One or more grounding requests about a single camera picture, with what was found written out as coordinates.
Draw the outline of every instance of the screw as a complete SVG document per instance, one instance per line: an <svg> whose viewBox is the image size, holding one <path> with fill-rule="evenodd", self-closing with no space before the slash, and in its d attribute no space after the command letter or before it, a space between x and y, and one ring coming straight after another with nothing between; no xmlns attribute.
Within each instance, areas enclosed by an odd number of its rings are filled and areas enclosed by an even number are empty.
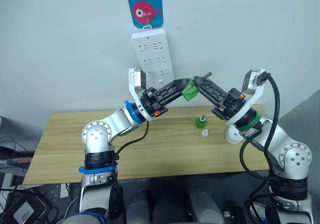
<svg viewBox="0 0 320 224"><path fill-rule="evenodd" d="M208 78L208 77L210 77L212 75L212 72L210 71L210 72L208 72L207 74L205 74L203 77L204 78Z"/></svg>

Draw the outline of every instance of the power strip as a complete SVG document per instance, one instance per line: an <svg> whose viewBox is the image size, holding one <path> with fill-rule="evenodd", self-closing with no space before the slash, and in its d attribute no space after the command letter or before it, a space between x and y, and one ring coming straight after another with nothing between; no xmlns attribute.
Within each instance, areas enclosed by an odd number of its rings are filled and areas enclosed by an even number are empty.
<svg viewBox="0 0 320 224"><path fill-rule="evenodd" d="M131 43L140 63L146 73L147 87L160 89L175 79L165 29L157 28L134 33Z"/></svg>

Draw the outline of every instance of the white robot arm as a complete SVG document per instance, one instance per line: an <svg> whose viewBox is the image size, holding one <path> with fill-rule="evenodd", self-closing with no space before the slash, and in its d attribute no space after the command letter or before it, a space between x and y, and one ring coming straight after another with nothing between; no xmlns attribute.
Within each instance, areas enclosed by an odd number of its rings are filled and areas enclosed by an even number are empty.
<svg viewBox="0 0 320 224"><path fill-rule="evenodd" d="M208 76L195 76L193 80L178 79L159 90L153 87L146 90L145 73L131 68L129 90L135 103L125 101L123 108L104 119L88 123L83 129L82 139L86 148L85 166L79 169L83 173L79 213L63 223L106 223L125 212L123 192L116 176L115 161L118 154L114 151L113 139L130 133L145 121L153 121L168 110L168 103L191 87L199 90L212 102L212 112L225 120L226 125L235 125L248 142L262 152L267 145L269 176L260 178L268 181L269 196L274 204L266 210L269 223L313 224L311 197L307 192L308 169L312 158L310 149L305 144L292 140L278 125L274 126L271 119L261 117L251 107L262 95L268 75L264 69L249 71L245 76L242 92L235 88L225 92L207 79ZM243 93L251 98L246 99ZM268 143L272 129L274 135Z"/></svg>

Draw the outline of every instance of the green plastic piece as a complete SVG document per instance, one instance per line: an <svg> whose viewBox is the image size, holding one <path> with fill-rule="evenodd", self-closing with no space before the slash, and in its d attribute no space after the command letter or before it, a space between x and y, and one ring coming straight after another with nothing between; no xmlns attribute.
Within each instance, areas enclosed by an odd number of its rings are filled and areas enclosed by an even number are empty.
<svg viewBox="0 0 320 224"><path fill-rule="evenodd" d="M249 124L238 127L237 129L238 131L247 131L253 128L259 122L260 119L261 119L260 113L255 111L255 118Z"/></svg>
<svg viewBox="0 0 320 224"><path fill-rule="evenodd" d="M192 78L189 78L189 82L185 86L181 94L187 101L190 101L192 98L194 98L198 94L198 92L199 92L199 88L197 87L196 83Z"/></svg>
<svg viewBox="0 0 320 224"><path fill-rule="evenodd" d="M201 116L195 120L196 128L199 128L199 129L205 128L206 124L207 124L207 121L205 116Z"/></svg>

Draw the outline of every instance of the wooden table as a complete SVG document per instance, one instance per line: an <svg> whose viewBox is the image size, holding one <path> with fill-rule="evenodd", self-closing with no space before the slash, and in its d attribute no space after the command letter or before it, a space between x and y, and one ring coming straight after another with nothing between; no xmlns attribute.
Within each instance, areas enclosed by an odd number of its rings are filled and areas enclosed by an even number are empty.
<svg viewBox="0 0 320 224"><path fill-rule="evenodd" d="M254 108L264 112L262 105ZM82 130L90 121L107 117L113 111L53 113L36 149L23 184L79 182L84 165L85 144ZM207 138L195 127L197 117L205 115ZM118 149L141 137L144 123L126 136L115 138ZM143 141L125 148L120 154L119 179L176 176L243 171L239 161L240 144L228 144L227 127L211 113L211 107L171 108L150 123ZM252 170L267 169L264 154L248 145L244 154Z"/></svg>

